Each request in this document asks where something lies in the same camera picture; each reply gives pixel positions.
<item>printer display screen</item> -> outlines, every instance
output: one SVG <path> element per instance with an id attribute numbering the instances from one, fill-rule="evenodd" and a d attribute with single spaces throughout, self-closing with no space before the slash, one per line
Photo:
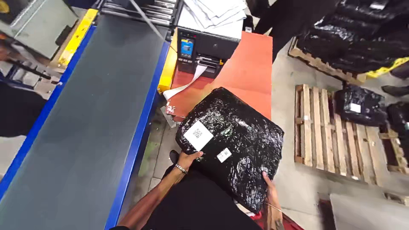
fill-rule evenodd
<path id="1" fill-rule="evenodd" d="M 193 52 L 193 42 L 194 40 L 192 39 L 181 39 L 181 56 L 182 57 L 187 57 L 187 58 L 191 58 L 192 57 L 192 52 Z"/>

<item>label printer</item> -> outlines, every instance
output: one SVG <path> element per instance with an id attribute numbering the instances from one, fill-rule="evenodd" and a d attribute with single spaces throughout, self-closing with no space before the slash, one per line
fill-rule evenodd
<path id="1" fill-rule="evenodd" d="M 241 40 L 243 20 L 204 28 L 184 5 L 178 21 L 178 70 L 194 74 L 198 64 L 207 66 L 203 77 L 216 78 Z"/>

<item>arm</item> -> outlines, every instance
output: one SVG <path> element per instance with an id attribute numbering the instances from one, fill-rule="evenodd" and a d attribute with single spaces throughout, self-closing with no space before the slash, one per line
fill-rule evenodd
<path id="1" fill-rule="evenodd" d="M 178 164 L 185 170 L 189 170 L 193 160 L 203 155 L 203 152 L 197 152 L 187 155 L 180 153 Z M 162 201 L 171 187 L 177 184 L 184 177 L 184 173 L 178 168 L 174 168 L 162 181 L 144 196 L 118 223 L 118 226 L 126 226 L 130 229 L 140 230 L 145 226 L 152 212 Z"/>
<path id="2" fill-rule="evenodd" d="M 267 205 L 267 225 L 265 229 L 284 230 L 283 213 L 281 212 L 276 186 L 273 182 L 271 182 L 270 178 L 268 178 L 265 172 L 263 172 L 263 178 L 267 183 L 267 203 L 275 207 L 274 208 Z"/>

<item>wooden pallet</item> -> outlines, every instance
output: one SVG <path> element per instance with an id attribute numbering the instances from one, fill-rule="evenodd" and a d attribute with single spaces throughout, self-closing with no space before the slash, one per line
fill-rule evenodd
<path id="1" fill-rule="evenodd" d="M 288 55 L 294 58 L 298 58 L 306 62 L 309 66 L 336 78 L 347 81 L 350 84 L 357 86 L 362 85 L 366 80 L 366 74 L 353 74 L 350 72 L 344 73 L 340 69 L 332 68 L 328 63 L 324 63 L 320 58 L 315 58 L 311 54 L 303 53 L 301 49 L 297 47 L 297 38 L 293 37 L 290 44 L 290 49 L 288 50 Z"/>
<path id="2" fill-rule="evenodd" d="M 387 125 L 385 133 L 379 133 L 379 138 L 382 139 L 385 154 L 388 162 L 388 170 L 409 174 L 408 161 L 405 158 L 403 149 L 400 147 L 399 135 L 397 132 Z"/>
<path id="3" fill-rule="evenodd" d="M 381 186 L 378 129 L 341 120 L 325 89 L 304 84 L 295 93 L 295 162 Z"/>

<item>bracelet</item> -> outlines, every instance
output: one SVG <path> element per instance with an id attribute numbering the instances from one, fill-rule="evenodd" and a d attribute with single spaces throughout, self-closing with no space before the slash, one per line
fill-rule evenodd
<path id="1" fill-rule="evenodd" d="M 182 173 L 187 174 L 187 171 L 184 168 L 182 168 L 180 165 L 175 164 L 175 167 L 178 168 L 180 171 L 182 171 Z"/>
<path id="2" fill-rule="evenodd" d="M 271 207 L 273 207 L 273 208 L 277 209 L 278 211 L 282 212 L 282 211 L 281 211 L 281 209 L 278 209 L 278 208 L 276 208 L 276 207 L 272 206 L 271 204 L 266 203 L 266 205 L 271 206 Z"/>

